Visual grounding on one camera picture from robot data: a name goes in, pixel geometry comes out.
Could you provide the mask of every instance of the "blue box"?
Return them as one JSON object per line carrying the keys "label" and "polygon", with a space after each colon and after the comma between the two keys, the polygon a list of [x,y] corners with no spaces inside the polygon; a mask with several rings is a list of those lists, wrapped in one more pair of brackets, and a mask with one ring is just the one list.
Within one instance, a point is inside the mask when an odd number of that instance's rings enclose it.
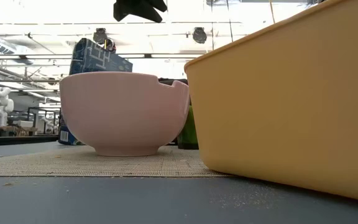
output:
{"label": "blue box", "polygon": [[[132,72],[132,63],[103,49],[92,40],[82,38],[74,47],[69,75],[84,72]],[[59,143],[82,144],[70,132],[63,116],[60,117]]]}

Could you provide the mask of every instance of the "green cup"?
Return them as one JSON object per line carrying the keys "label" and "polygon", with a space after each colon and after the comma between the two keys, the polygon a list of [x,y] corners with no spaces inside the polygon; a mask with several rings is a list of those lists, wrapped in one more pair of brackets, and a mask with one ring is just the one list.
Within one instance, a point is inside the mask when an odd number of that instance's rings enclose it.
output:
{"label": "green cup", "polygon": [[185,127],[183,127],[178,136],[178,148],[198,149],[196,125],[194,123],[193,108],[191,106],[189,106]]}

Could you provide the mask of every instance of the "bowl rim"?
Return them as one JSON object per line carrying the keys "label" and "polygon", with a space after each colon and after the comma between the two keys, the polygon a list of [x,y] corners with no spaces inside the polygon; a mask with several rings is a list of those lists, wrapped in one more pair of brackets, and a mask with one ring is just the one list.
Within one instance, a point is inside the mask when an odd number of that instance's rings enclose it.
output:
{"label": "bowl rim", "polygon": [[60,80],[59,83],[63,83],[63,82],[66,82],[66,80],[70,80],[72,78],[78,78],[78,77],[82,77],[82,76],[88,76],[88,75],[102,75],[102,74],[120,74],[120,75],[132,75],[132,76],[147,76],[147,77],[150,77],[150,79],[154,79],[155,82],[157,84],[159,84],[159,86],[164,86],[165,88],[169,87],[169,88],[175,88],[176,85],[186,85],[186,83],[182,83],[182,82],[179,82],[177,80],[174,80],[172,85],[167,85],[167,84],[164,84],[164,83],[160,83],[158,81],[158,76],[156,75],[151,75],[151,74],[144,74],[144,73],[136,73],[136,72],[110,72],[110,71],[100,71],[100,72],[82,72],[82,73],[76,73],[76,74],[72,74],[72,75],[69,75],[65,78],[63,78],[62,80]]}

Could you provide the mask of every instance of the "ceiling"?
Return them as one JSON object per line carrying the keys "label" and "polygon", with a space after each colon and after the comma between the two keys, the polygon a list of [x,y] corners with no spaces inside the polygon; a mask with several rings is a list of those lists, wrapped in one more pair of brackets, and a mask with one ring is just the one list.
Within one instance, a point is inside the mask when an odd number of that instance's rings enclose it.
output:
{"label": "ceiling", "polygon": [[[268,0],[242,0],[228,6],[207,4],[206,0],[165,0],[167,12],[159,12],[160,24],[136,16],[121,22],[112,15],[114,0],[0,0],[0,38],[30,49],[28,54],[71,54],[81,38],[92,39],[96,28],[106,28],[118,54],[205,54],[273,24]],[[307,0],[274,0],[275,21],[306,8]],[[192,33],[204,27],[205,44],[197,44]],[[185,77],[186,59],[129,59],[134,72],[159,77]],[[68,75],[70,60],[34,60],[24,64],[0,61],[0,66],[33,78],[62,78]],[[46,88],[58,88],[46,85]]]}

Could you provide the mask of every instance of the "bin rim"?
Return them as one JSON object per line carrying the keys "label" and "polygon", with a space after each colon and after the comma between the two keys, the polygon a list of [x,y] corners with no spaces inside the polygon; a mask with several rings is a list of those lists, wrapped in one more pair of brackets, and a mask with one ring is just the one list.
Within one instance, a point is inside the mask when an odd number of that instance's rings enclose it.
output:
{"label": "bin rim", "polygon": [[235,46],[237,46],[239,44],[242,44],[244,42],[250,41],[250,40],[252,40],[254,38],[257,38],[257,37],[259,37],[261,35],[267,34],[267,33],[271,32],[271,31],[275,31],[276,29],[279,29],[280,27],[283,27],[285,25],[291,24],[292,22],[295,22],[298,19],[310,16],[310,15],[316,13],[316,12],[319,12],[320,10],[323,10],[324,8],[329,8],[331,6],[335,6],[336,4],[338,4],[340,2],[344,2],[344,1],[349,1],[349,0],[327,0],[327,1],[324,1],[324,2],[322,2],[320,4],[318,4],[317,6],[313,6],[313,7],[309,8],[309,9],[303,11],[303,12],[300,12],[300,13],[288,18],[288,19],[284,19],[284,20],[282,20],[280,22],[277,22],[277,23],[275,23],[275,24],[273,24],[271,26],[268,26],[266,28],[258,30],[257,32],[249,34],[249,35],[247,35],[247,36],[245,36],[245,37],[243,37],[241,39],[233,41],[230,44],[227,44],[227,45],[225,45],[223,47],[220,47],[220,48],[218,48],[216,50],[208,52],[208,53],[206,53],[206,54],[204,54],[204,55],[202,55],[202,56],[200,56],[198,58],[195,58],[195,59],[187,62],[185,64],[185,72],[186,72],[186,69],[188,67],[190,67],[191,65],[193,65],[194,63],[198,63],[201,60],[204,60],[206,58],[212,57],[212,56],[214,56],[214,55],[216,55],[218,53],[221,53],[221,52],[223,52],[225,50],[229,50],[232,47],[235,47]]}

